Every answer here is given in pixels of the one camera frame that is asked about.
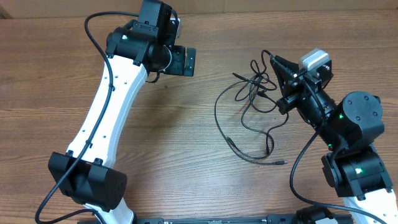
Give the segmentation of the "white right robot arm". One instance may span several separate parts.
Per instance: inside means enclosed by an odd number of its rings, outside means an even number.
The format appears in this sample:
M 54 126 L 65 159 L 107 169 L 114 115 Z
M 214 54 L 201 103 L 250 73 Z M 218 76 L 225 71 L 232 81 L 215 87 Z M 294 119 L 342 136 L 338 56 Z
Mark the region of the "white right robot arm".
M 336 103 L 325 88 L 333 78 L 328 54 L 305 56 L 300 63 L 270 57 L 281 89 L 281 114 L 296 109 L 329 148 L 322 157 L 328 185 L 343 199 L 356 223 L 397 223 L 396 195 L 388 171 L 374 147 L 384 132 L 378 96 L 363 91 Z

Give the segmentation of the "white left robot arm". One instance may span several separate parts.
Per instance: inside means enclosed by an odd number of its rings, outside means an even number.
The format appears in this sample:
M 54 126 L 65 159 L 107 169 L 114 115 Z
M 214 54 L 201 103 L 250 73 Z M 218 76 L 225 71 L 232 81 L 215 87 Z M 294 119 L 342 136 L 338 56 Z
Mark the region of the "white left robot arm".
M 110 33 L 100 52 L 102 79 L 85 121 L 67 150 L 50 156 L 55 190 L 83 205 L 98 223 L 136 222 L 124 200 L 127 177 L 114 169 L 119 137 L 149 74 L 194 74 L 195 49 L 175 44 L 181 26 L 171 6 L 144 1 L 139 13 Z

